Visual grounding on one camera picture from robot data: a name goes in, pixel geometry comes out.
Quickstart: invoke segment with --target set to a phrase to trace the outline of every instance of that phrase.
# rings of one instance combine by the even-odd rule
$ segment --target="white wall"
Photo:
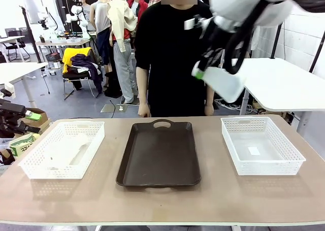
[[[53,18],[59,25],[59,29],[63,30],[63,24],[59,17],[55,0],[42,0],[43,5],[48,8],[48,11],[52,14]],[[20,28],[26,27],[22,10],[19,6],[24,6],[23,0],[0,0],[1,22],[0,22],[0,36],[6,37],[5,28]],[[43,28],[40,24],[33,24],[30,26],[33,32],[34,39],[39,41],[40,35],[43,33]],[[34,53],[33,48],[29,45],[28,52]]]
[[[271,56],[276,31],[277,27],[261,28],[259,44],[257,50],[253,52],[253,57]],[[282,26],[275,56],[283,59],[285,56],[287,61],[309,71],[324,31],[325,14],[307,13],[295,6]],[[325,46],[314,74],[325,79]],[[322,133],[324,130],[325,112],[312,113],[305,140],[325,158],[325,137]]]

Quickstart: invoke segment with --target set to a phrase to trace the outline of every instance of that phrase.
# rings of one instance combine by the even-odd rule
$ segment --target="white shirt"
[[[134,1],[133,4],[132,4],[132,7],[131,7],[131,10],[132,10],[132,12],[133,12],[133,14],[135,16],[137,16],[137,8],[138,8],[138,6],[139,6],[139,3]]]
[[[98,3],[96,5],[95,24],[98,33],[110,27],[111,21],[107,17],[107,7],[107,3]]]

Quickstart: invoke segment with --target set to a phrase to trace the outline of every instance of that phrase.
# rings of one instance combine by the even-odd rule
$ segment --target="mannequin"
[[[107,17],[108,3],[111,0],[98,0],[91,5],[90,22],[97,32],[97,46],[99,54],[102,57],[106,74],[112,71],[112,66],[109,60],[109,35],[110,35],[110,20]],[[109,78],[106,76],[104,87],[108,87]]]
[[[107,16],[112,22],[110,44],[114,51],[114,61],[124,104],[131,104],[138,95],[135,71],[131,63],[131,33],[137,27],[137,18],[126,0],[112,0],[108,3]]]

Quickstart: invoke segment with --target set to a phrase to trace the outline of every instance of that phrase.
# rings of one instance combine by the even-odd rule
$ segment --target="desk leg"
[[[88,231],[86,226],[77,226],[78,231]]]
[[[307,128],[307,124],[312,112],[303,112],[298,124],[297,132],[303,137]]]
[[[5,57],[6,59],[6,62],[9,62],[8,58],[7,58],[7,55],[6,55],[6,51],[4,50],[4,46],[2,44],[0,44],[1,46],[1,52],[2,52],[2,55]]]
[[[22,81],[22,84],[23,84],[23,86],[24,86],[24,88],[25,88],[25,91],[26,91],[26,94],[27,94],[27,97],[28,97],[28,100],[29,100],[30,106],[31,106],[32,108],[36,108],[36,107],[37,107],[37,106],[36,106],[36,103],[35,103],[35,101],[34,101],[34,99],[33,99],[33,96],[31,95],[31,92],[30,92],[30,90],[29,90],[29,87],[28,87],[27,82],[26,82],[26,80],[24,79],[24,77],[21,77],[21,81]]]
[[[18,40],[17,40],[17,39],[16,39],[16,45],[17,45],[17,49],[18,49],[19,55],[20,55],[20,57],[21,57],[21,60],[22,60],[23,62],[25,62],[25,59],[24,59],[24,57],[23,57],[23,55],[22,55],[22,53],[21,53],[21,50],[20,50],[20,48],[19,48],[19,43],[18,43]]]
[[[256,226],[232,226],[232,231],[255,231]]]
[[[247,89],[245,89],[242,108],[240,109],[240,114],[239,115],[245,115],[246,114],[248,99],[249,99],[249,91]]]
[[[44,57],[44,54],[43,54],[42,47],[39,46],[39,49],[40,49],[40,52],[41,52],[41,56],[42,56],[43,62],[46,62],[45,57]]]

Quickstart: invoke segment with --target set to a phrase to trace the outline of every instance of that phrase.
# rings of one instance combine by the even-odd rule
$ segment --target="white cloth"
[[[134,1],[133,4],[132,4],[132,7],[131,7],[131,10],[133,12],[133,14],[136,16],[137,15],[137,8],[139,6],[139,3]]]
[[[98,3],[95,10],[95,24],[97,32],[102,32],[104,29],[110,27],[111,21],[107,17],[107,3]]]
[[[138,19],[128,7],[126,0],[111,0],[108,5],[107,16],[112,22],[112,32],[120,51],[125,52],[124,29],[130,32],[134,31],[137,27]]]

